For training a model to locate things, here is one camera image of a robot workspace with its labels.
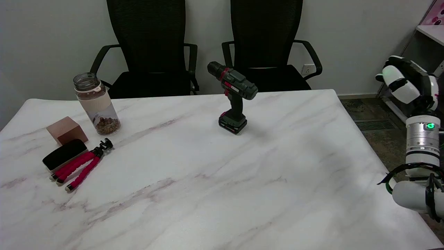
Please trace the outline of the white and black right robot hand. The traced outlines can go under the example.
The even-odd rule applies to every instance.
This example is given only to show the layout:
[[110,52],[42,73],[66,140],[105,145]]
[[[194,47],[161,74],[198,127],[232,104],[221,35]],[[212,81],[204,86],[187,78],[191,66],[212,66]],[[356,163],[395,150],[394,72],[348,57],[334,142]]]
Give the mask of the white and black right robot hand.
[[431,115],[439,105],[437,78],[412,60],[390,56],[382,73],[375,76],[384,83],[393,97],[404,104],[406,117]]

